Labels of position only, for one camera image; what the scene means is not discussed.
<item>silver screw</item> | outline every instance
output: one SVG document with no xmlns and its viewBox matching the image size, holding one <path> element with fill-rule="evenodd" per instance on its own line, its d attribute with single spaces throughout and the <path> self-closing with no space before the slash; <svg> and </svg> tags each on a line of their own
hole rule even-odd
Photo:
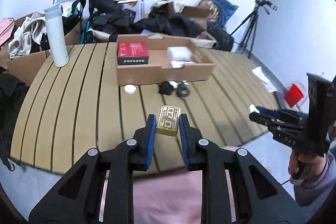
<svg viewBox="0 0 336 224">
<path fill-rule="evenodd" d="M 129 139 L 126 143 L 127 143 L 127 145 L 129 145 L 129 146 L 133 146 L 133 145 L 136 145 L 136 144 L 137 144 L 137 141 L 134 140 L 134 139 Z"/>
<path fill-rule="evenodd" d="M 98 153 L 98 150 L 95 148 L 90 149 L 88 152 L 89 156 L 95 156 Z"/>
<path fill-rule="evenodd" d="M 247 155 L 247 150 L 244 148 L 238 149 L 238 154 L 241 156 L 246 156 Z"/>
<path fill-rule="evenodd" d="M 208 145 L 208 144 L 209 144 L 209 141 L 208 141 L 207 139 L 200 139 L 200 140 L 198 141 L 198 143 L 199 143 L 200 145 Z"/>
</svg>

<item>sleeve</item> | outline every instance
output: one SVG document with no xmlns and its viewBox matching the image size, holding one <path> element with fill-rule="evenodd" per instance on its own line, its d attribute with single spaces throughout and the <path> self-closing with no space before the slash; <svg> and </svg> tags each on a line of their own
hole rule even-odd
<svg viewBox="0 0 336 224">
<path fill-rule="evenodd" d="M 307 220 L 321 207 L 336 182 L 335 157 L 332 152 L 325 156 L 325 167 L 317 181 L 304 182 L 300 187 L 294 186 L 295 200 L 303 209 Z"/>
</svg>

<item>white bottle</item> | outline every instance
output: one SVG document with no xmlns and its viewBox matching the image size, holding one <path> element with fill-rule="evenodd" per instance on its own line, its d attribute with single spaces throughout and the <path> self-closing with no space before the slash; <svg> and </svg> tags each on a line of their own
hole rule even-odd
<svg viewBox="0 0 336 224">
<path fill-rule="evenodd" d="M 63 67 L 69 62 L 67 47 L 64 40 L 62 12 L 60 4 L 44 10 L 45 26 L 51 50 L 56 67 Z"/>
</svg>

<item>table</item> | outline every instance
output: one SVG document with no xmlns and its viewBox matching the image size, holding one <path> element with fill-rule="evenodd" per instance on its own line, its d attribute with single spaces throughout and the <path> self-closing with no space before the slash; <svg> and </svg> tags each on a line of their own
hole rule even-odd
<svg viewBox="0 0 336 224">
<path fill-rule="evenodd" d="M 56 68 L 50 56 L 22 104 L 13 134 L 11 157 L 64 174 L 88 149 L 115 148 L 158 115 L 161 105 L 186 113 L 192 127 L 219 146 L 239 146 L 266 127 L 249 121 L 251 103 L 278 108 L 272 94 L 251 72 L 244 55 L 202 49 L 216 64 L 207 81 L 190 82 L 190 96 L 158 93 L 158 85 L 137 86 L 128 95 L 116 78 L 116 43 L 68 46 L 69 63 Z M 183 166 L 179 140 L 156 135 L 149 173 Z"/>
</svg>

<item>small rectangular block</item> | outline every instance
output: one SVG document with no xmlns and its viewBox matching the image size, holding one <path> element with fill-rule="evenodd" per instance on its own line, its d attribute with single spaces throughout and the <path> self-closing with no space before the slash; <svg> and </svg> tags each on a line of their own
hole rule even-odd
<svg viewBox="0 0 336 224">
<path fill-rule="evenodd" d="M 156 133 L 176 137 L 179 129 L 180 114 L 181 109 L 179 107 L 161 106 Z"/>
</svg>

